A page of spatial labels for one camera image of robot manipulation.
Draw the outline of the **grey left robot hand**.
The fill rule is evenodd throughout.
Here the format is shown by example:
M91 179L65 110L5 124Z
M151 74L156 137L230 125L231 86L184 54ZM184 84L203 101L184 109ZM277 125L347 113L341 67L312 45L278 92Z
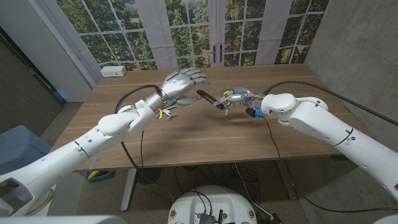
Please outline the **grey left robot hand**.
M176 71L165 77L163 84L160 87L161 99L164 101L175 100L176 104L180 106L188 106L200 98L198 96L187 97L184 93L192 89L193 86L199 84L210 84L208 76L201 70L190 67L181 71Z

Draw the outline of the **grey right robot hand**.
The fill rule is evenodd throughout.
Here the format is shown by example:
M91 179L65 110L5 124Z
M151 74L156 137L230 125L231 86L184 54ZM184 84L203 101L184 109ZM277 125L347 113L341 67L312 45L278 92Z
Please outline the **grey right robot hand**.
M226 90L223 96L216 100L213 105L221 106L223 109L228 109L235 105L243 105L247 108L259 110L264 97L265 94L263 93L256 93L247 87L238 86Z

